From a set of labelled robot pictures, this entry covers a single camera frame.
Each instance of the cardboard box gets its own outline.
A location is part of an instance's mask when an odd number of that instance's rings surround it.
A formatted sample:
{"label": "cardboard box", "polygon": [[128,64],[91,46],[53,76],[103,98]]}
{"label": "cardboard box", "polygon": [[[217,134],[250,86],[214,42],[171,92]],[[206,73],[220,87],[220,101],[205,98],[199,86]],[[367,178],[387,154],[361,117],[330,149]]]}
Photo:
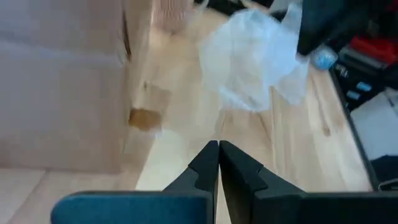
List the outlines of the cardboard box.
{"label": "cardboard box", "polygon": [[0,166],[117,172],[127,63],[0,41]]}
{"label": "cardboard box", "polygon": [[131,49],[129,89],[131,100],[135,102],[142,87],[142,69],[147,57],[149,45],[152,0],[124,0],[126,35]]}
{"label": "cardboard box", "polygon": [[0,36],[51,49],[116,54],[123,38],[121,1],[3,0]]}

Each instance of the wooden table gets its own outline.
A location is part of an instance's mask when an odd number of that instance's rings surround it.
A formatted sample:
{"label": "wooden table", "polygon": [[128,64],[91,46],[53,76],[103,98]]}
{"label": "wooden table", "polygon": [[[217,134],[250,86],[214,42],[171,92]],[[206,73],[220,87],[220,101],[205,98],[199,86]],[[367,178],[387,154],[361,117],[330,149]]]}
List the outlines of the wooden table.
{"label": "wooden table", "polygon": [[[0,223],[48,223],[54,203],[79,190],[162,190],[210,139],[226,139],[309,192],[367,191],[357,145],[327,72],[310,68],[307,95],[289,105],[271,91],[272,109],[220,108],[201,84],[196,44],[226,20],[208,10],[185,32],[153,30],[135,105],[161,115],[161,129],[131,128],[121,174],[0,169]],[[229,223],[219,185],[217,223]]]}

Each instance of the plastic bag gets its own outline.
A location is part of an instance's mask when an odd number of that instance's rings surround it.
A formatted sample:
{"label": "plastic bag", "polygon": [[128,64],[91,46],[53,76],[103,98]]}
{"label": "plastic bag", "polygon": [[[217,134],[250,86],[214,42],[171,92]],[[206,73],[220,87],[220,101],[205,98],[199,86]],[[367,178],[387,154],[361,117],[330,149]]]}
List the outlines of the plastic bag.
{"label": "plastic bag", "polygon": [[282,22],[258,9],[246,9],[200,44],[204,84],[219,92],[223,106],[267,110],[270,86],[289,103],[300,102],[309,61],[297,55],[301,16],[296,3],[289,5]]}

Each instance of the wood grain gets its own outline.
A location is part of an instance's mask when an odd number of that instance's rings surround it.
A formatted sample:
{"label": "wood grain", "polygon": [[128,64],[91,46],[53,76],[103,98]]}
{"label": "wood grain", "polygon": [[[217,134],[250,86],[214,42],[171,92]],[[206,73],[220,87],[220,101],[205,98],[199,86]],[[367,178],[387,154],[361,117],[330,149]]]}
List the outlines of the wood grain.
{"label": "wood grain", "polygon": [[0,169],[0,223],[7,223],[34,190],[44,170]]}
{"label": "wood grain", "polygon": [[[130,128],[121,174],[49,171],[19,208],[26,197],[0,187],[0,195],[10,194],[4,198],[6,201],[18,201],[7,208],[7,217],[15,213],[8,224],[48,223],[52,205],[78,190],[162,190],[210,139],[231,141],[268,169],[309,192],[370,190],[327,72],[310,68],[307,95],[298,106],[289,105],[271,90],[269,111],[250,113],[220,108],[218,94],[201,84],[197,43],[225,20],[209,10],[182,34],[153,30],[142,68],[142,85],[133,103],[136,108],[158,112],[162,129]],[[18,175],[8,175],[12,177],[8,182],[18,180]],[[30,185],[40,179],[40,175],[24,175]],[[3,201],[1,206],[6,207],[7,202]],[[221,183],[217,207],[216,222],[230,223]]]}

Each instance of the white object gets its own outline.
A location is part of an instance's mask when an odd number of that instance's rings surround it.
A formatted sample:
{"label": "white object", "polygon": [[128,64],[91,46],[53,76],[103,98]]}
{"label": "white object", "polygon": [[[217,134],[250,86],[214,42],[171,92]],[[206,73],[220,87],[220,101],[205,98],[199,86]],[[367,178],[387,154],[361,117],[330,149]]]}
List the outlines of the white object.
{"label": "white object", "polygon": [[301,3],[302,0],[274,0],[269,8],[270,12],[281,11],[286,9],[292,2]]}
{"label": "white object", "polygon": [[239,11],[200,44],[203,80],[223,106],[267,110],[270,86],[289,103],[300,102],[309,61],[297,55],[301,17],[294,3],[282,22],[258,9]]}
{"label": "white object", "polygon": [[398,155],[398,114],[384,92],[352,111],[351,117],[370,160]]}

